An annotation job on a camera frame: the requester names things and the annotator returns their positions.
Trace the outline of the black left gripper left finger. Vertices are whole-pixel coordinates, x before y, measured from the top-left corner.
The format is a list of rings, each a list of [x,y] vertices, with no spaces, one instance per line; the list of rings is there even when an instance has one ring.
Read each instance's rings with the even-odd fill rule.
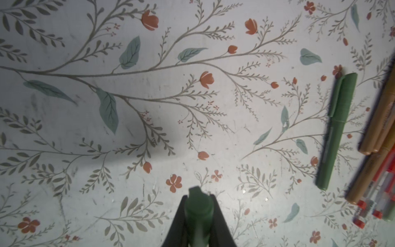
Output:
[[[187,198],[187,195],[182,197],[162,247],[188,247],[188,232],[185,216],[185,202]]]

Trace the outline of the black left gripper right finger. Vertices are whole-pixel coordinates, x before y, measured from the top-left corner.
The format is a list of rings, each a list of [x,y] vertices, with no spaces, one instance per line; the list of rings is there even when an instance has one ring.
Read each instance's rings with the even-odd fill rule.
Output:
[[[226,220],[222,214],[216,196],[211,194],[210,197],[214,203],[213,222],[210,229],[209,246],[210,247],[237,247],[232,238]]]

